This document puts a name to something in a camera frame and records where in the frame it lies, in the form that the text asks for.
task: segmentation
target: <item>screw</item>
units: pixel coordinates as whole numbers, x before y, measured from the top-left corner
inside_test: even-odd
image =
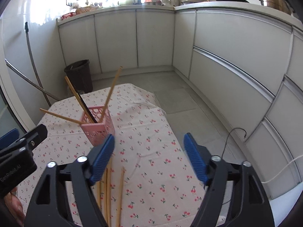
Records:
[[[56,165],[56,162],[55,162],[55,161],[51,161],[51,162],[49,162],[49,163],[47,164],[47,167],[52,168],[52,167],[54,167],[55,165]]]
[[[243,165],[245,165],[246,167],[251,167],[251,163],[249,161],[244,161]]]
[[[77,159],[78,162],[85,162],[87,161],[87,157],[86,156],[80,156],[78,159]]]
[[[221,161],[221,157],[218,156],[218,155],[213,155],[213,156],[212,156],[212,160],[213,160],[213,161],[216,161],[216,162],[219,162],[219,161]]]

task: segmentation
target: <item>trash can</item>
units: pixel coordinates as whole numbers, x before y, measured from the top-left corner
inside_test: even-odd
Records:
[[[81,93],[92,92],[93,83],[91,81],[91,72],[89,69],[89,60],[80,60],[68,65],[64,72],[68,76],[73,86]]]

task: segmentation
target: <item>woven basket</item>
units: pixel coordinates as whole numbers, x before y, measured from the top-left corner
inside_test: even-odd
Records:
[[[89,107],[88,109],[99,122],[103,106]],[[85,124],[80,126],[93,146],[102,144],[108,134],[115,135],[115,128],[108,109],[105,111],[102,123],[91,123],[85,113],[82,114],[81,121]]]

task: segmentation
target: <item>white cabinet door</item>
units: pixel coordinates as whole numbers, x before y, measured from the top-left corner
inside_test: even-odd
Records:
[[[89,60],[91,74],[101,73],[94,16],[60,25],[59,32],[66,65],[79,60]]]
[[[303,93],[289,79],[285,79],[281,91],[267,115],[277,129],[294,158],[303,154]],[[303,158],[296,160],[303,176]]]
[[[232,127],[246,130],[246,138],[261,122],[272,101],[270,96],[242,72],[196,48],[189,80],[213,103]],[[236,132],[244,140],[244,132]]]
[[[261,181],[272,179],[292,160],[285,143],[267,119],[258,126],[246,146],[262,173],[259,175]],[[299,181],[298,169],[291,165],[266,185],[274,199],[295,187]]]
[[[274,95],[286,72],[289,25],[249,12],[198,11],[194,45],[236,65]]]
[[[138,64],[172,64],[175,14],[172,11],[137,11]]]
[[[303,90],[303,32],[294,29],[294,41],[287,75]]]
[[[135,10],[95,15],[95,27],[102,72],[137,67]]]
[[[189,78],[194,43],[195,11],[176,13],[173,66]]]

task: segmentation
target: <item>tablecloth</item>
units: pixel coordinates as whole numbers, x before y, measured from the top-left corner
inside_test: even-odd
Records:
[[[103,105],[109,88],[82,95],[87,106]],[[56,102],[50,109],[73,119],[82,110],[74,97]],[[109,103],[115,127],[111,178],[111,215],[115,226],[121,167],[125,167],[121,226],[189,227],[204,197],[204,189],[182,151],[154,95],[132,84],[117,85]],[[46,164],[70,163],[92,148],[81,127],[45,114],[40,123],[48,136],[36,149],[38,169],[18,186],[26,212],[33,190]],[[68,185],[74,222],[81,225],[77,205]]]

